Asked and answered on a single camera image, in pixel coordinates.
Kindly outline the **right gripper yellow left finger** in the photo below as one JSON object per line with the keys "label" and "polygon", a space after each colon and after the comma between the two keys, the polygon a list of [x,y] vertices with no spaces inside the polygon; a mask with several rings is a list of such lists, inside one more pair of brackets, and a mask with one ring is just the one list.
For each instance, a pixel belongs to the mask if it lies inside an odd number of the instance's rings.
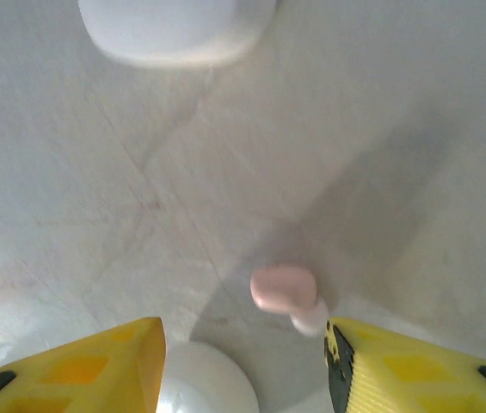
{"label": "right gripper yellow left finger", "polygon": [[140,318],[0,367],[0,413],[156,413],[165,359]]}

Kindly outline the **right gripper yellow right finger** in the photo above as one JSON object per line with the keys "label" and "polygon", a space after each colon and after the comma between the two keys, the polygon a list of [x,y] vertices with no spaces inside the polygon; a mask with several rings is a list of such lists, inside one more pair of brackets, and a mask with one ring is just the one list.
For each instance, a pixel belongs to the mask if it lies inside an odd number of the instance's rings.
{"label": "right gripper yellow right finger", "polygon": [[326,323],[335,413],[486,413],[486,360],[351,318]]}

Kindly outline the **white round earbud case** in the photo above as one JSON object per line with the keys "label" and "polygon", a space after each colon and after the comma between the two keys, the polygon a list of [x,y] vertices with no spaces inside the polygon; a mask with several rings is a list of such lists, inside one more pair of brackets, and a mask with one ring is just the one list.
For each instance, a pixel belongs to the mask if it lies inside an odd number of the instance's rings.
{"label": "white round earbud case", "polygon": [[260,413],[247,375],[226,354],[202,342],[167,350],[156,413]]}

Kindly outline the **small pink earbud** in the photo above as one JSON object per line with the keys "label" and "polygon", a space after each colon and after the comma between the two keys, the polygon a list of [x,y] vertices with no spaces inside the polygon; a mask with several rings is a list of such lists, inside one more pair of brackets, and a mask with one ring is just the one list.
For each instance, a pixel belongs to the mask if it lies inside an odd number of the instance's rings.
{"label": "small pink earbud", "polygon": [[303,336],[318,336],[325,330],[329,310],[311,271],[292,265],[258,269],[251,275],[249,287],[260,310],[289,317]]}

